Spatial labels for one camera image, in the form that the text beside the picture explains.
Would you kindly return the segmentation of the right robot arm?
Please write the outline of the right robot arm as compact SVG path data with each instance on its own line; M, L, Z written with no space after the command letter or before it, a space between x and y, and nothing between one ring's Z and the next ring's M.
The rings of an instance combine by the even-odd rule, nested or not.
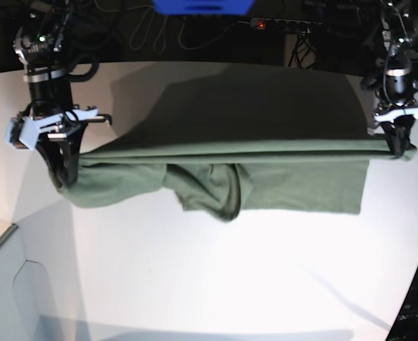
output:
M13 41L30 102L9 121L5 141L19 150L39 152L58 188L77 181L87 125L112 123L111 116L98 108L83 109L73 101L72 83L91 80L100 66L94 53L71 51L69 25L74 13L70 1L32 1Z

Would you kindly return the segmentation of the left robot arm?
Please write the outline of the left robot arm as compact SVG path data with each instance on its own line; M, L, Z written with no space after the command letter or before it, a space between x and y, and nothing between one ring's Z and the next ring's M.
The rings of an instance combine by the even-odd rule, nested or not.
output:
M418 53L418 34L409 1L381 1L380 20L385 55L377 71L364 77L361 88L375 94L374 127L384 132L397 158L412 148L410 134L418 120L418 81L412 55Z

